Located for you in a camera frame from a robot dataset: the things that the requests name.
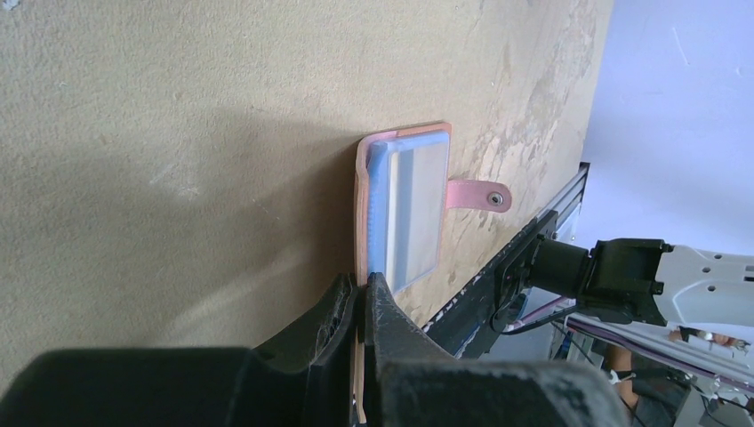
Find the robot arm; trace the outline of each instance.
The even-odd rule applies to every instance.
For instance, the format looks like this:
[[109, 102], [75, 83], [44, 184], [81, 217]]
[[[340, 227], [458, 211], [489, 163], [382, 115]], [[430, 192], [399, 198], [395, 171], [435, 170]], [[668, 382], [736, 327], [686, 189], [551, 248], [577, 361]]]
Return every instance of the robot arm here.
[[754, 328], [754, 257], [662, 240], [599, 241], [587, 251], [542, 239], [526, 279], [608, 323], [715, 325], [715, 332], [733, 336], [742, 326]]

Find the cable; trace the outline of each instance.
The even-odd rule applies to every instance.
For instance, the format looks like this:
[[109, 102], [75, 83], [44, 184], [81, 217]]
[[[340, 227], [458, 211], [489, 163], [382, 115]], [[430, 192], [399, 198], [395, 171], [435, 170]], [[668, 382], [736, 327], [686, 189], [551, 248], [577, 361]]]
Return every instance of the cable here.
[[731, 427], [730, 425], [723, 423], [719, 419], [712, 416], [712, 413], [710, 412], [710, 407], [707, 405], [707, 399], [704, 398], [703, 395], [700, 396], [702, 398], [702, 403], [704, 404], [704, 413], [707, 414], [707, 416], [710, 418], [710, 420], [714, 421], [715, 423], [718, 423], [722, 425], [723, 427]]
[[518, 298], [519, 293], [515, 293], [513, 296], [510, 297], [509, 300], [507, 300], [505, 303], [500, 304], [497, 309], [495, 309], [495, 312], [493, 313], [492, 317], [490, 318], [490, 327], [499, 334], [497, 330], [495, 330], [494, 327], [494, 320], [500, 316], [501, 313], [503, 313], [505, 310], [507, 310], [511, 305], [513, 305], [513, 302]]
[[490, 319], [490, 327], [495, 332], [497, 332], [500, 335], [518, 335], [518, 334], [522, 334], [524, 332], [531, 331], [532, 329], [536, 329], [536, 328], [538, 328], [540, 326], [547, 325], [548, 323], [551, 323], [554, 320], [558, 320], [558, 319], [564, 318], [564, 317], [568, 316], [569, 314], [575, 313], [577, 309], [578, 308], [574, 305], [572, 307], [568, 307], [567, 309], [562, 309], [560, 311], [556, 311], [556, 312], [554, 312], [554, 313], [552, 313], [552, 314], [550, 314], [548, 316], [545, 316], [543, 318], [538, 318], [537, 320], [535, 320], [532, 323], [528, 323], [526, 325], [521, 326], [518, 329], [513, 329], [512, 331], [508, 331], [508, 332], [498, 331], [494, 327], [493, 318], [491, 318]]
[[[558, 325], [556, 325], [556, 324], [554, 324], [554, 323], [552, 324], [552, 326], [553, 326], [553, 327], [555, 327], [555, 328], [556, 328], [556, 329], [557, 329], [558, 331], [560, 331], [560, 333], [561, 333], [561, 334], [563, 334], [563, 336], [568, 336], [568, 333], [567, 333], [567, 332], [565, 331], [565, 329], [563, 329], [562, 327], [560, 327], [560, 326], [558, 326]], [[573, 339], [571, 339], [571, 344], [572, 344], [573, 346], [575, 346], [575, 347], [576, 347], [576, 349], [577, 349], [577, 350], [578, 350], [578, 351], [579, 351], [579, 352], [580, 352], [580, 353], [581, 353], [582, 355], [584, 355], [584, 357], [585, 357], [585, 358], [587, 358], [587, 360], [588, 360], [588, 361], [590, 362], [590, 364], [592, 364], [592, 366], [599, 368], [599, 367], [597, 366], [597, 364], [596, 364], [596, 363], [594, 363], [594, 360], [592, 360], [592, 359], [591, 359], [591, 358], [589, 357], [589, 353], [587, 353], [587, 351], [586, 351], [586, 350], [584, 350], [584, 348], [583, 348], [583, 347], [582, 347], [582, 346], [581, 346], [581, 345], [580, 345], [579, 343], [577, 343], [576, 341], [574, 341]], [[625, 405], [626, 409], [628, 409], [628, 410], [629, 410], [629, 412], [631, 413], [631, 416], [633, 416], [633, 418], [634, 418], [635, 420], [637, 420], [639, 424], [641, 424], [641, 427], [646, 427], [646, 424], [645, 424], [645, 423], [644, 423], [643, 421], [641, 421], [641, 418], [639, 418], [639, 417], [638, 417], [638, 415], [637, 415], [637, 413], [636, 413], [636, 409], [634, 409], [633, 407], [631, 407], [631, 406], [629, 405], [629, 402], [627, 402], [627, 401], [626, 401], [626, 400], [625, 400], [625, 399], [624, 399], [623, 397], [621, 397], [621, 396], [618, 396], [618, 397], [619, 397], [619, 398], [621, 398], [621, 402], [623, 402], [623, 405]]]
[[565, 331], [565, 329], [563, 329], [562, 327], [560, 327], [560, 326], [558, 326], [558, 325], [556, 325], [556, 324], [554, 324], [554, 323], [552, 324], [552, 326], [553, 326], [554, 328], [556, 328], [556, 329], [557, 329], [557, 330], [558, 330], [558, 331], [559, 331], [559, 332], [560, 332], [561, 334], [563, 334], [563, 336], [564, 336], [564, 337], [567, 337], [567, 338], [569, 338], [569, 339], [571, 340], [571, 344], [572, 344], [573, 346], [575, 346], [575, 347], [576, 347], [576, 349], [577, 349], [578, 351], [580, 351], [580, 352], [581, 352], [581, 354], [583, 354], [585, 358], [587, 358], [587, 360], [588, 360], [588, 361], [590, 362], [590, 364], [594, 365], [595, 367], [598, 367], [598, 366], [597, 366], [597, 364], [596, 364], [596, 363], [594, 363], [594, 360], [592, 360], [592, 359], [591, 359], [591, 358], [589, 357], [589, 353], [588, 353], [588, 352], [587, 352], [586, 350], [584, 350], [584, 348], [582, 347], [582, 345], [581, 345], [581, 344], [577, 343], [577, 342], [576, 342], [576, 341], [574, 341], [574, 340], [573, 340], [572, 338], [570, 338], [570, 337], [568, 336], [568, 333], [567, 333], [567, 332]]
[[546, 303], [546, 304], [542, 305], [542, 306], [541, 306], [541, 307], [539, 307], [538, 309], [536, 309], [536, 310], [532, 311], [531, 313], [529, 313], [529, 314], [527, 314], [527, 315], [523, 316], [523, 317], [521, 318], [521, 320], [520, 320], [520, 322], [522, 323], [522, 325], [521, 325], [521, 326], [523, 326], [523, 325], [525, 325], [526, 323], [528, 323], [528, 322], [529, 322], [529, 320], [531, 320], [531, 319], [533, 319], [533, 318], [536, 318], [536, 317], [537, 317], [537, 316], [538, 316], [538, 315], [539, 315], [540, 313], [543, 313], [543, 312], [544, 312], [545, 310], [547, 310], [547, 309], [550, 309], [550, 308], [552, 308], [552, 307], [555, 307], [555, 306], [557, 306], [558, 304], [560, 304], [561, 302], [564, 302], [564, 301], [567, 301], [567, 300], [568, 300], [568, 298], [565, 298], [564, 296], [561, 296], [561, 297], [558, 297], [558, 298], [556, 298], [556, 299], [554, 299], [554, 300], [552, 300], [552, 301], [550, 301], [550, 302], [548, 302], [548, 303]]
[[731, 404], [731, 405], [733, 405], [734, 407], [739, 407], [739, 408], [743, 409], [744, 411], [748, 412], [748, 413], [749, 413], [749, 415], [754, 415], [754, 411], [752, 411], [751, 409], [748, 409], [747, 407], [745, 407], [744, 405], [742, 405], [742, 404], [740, 404], [740, 403], [736, 402], [735, 400], [731, 400], [731, 399], [725, 399], [725, 398], [721, 398], [721, 397], [719, 397], [719, 396], [718, 396], [718, 400], [720, 400], [720, 401], [723, 401], [723, 402], [726, 402], [726, 403], [728, 403], [728, 404]]

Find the white wall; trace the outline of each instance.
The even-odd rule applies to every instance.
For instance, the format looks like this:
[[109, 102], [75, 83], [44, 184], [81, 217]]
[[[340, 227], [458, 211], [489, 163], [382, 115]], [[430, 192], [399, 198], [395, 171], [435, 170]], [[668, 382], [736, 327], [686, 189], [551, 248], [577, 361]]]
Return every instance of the white wall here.
[[754, 3], [615, 2], [576, 244], [754, 255]]

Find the textured wall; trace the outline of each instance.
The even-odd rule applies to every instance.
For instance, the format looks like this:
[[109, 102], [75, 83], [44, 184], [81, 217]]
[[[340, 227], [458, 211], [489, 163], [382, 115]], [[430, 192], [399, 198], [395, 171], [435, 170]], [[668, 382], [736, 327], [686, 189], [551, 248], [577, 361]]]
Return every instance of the textured wall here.
[[452, 174], [519, 203], [448, 215], [426, 319], [581, 154], [609, 2], [498, 3], [0, 11], [0, 388], [51, 347], [271, 336], [353, 270], [358, 138], [445, 119]]

